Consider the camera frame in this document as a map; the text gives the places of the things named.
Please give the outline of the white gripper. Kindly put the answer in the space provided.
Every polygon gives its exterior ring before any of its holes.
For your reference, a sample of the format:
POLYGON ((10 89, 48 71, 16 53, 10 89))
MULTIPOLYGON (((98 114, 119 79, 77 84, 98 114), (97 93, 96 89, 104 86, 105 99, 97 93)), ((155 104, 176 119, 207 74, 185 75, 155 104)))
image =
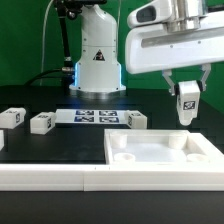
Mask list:
POLYGON ((224 5, 205 0, 151 0, 132 11, 127 23, 126 69, 131 74, 162 71, 176 95, 169 69, 202 65, 200 91, 206 90, 211 65, 224 61, 224 5))

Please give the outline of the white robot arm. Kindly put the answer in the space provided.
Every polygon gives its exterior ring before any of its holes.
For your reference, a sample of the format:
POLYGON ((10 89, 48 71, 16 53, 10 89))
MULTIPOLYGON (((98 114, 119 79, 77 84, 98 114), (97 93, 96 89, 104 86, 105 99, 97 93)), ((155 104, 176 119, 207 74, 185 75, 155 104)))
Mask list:
MULTIPOLYGON (((160 71, 169 79, 177 68, 200 65, 205 74, 224 61, 224 5, 205 0, 151 0, 127 18, 125 65, 131 74, 160 71)), ((82 93, 119 91, 116 28, 97 5, 82 12, 82 56, 73 88, 82 93)))

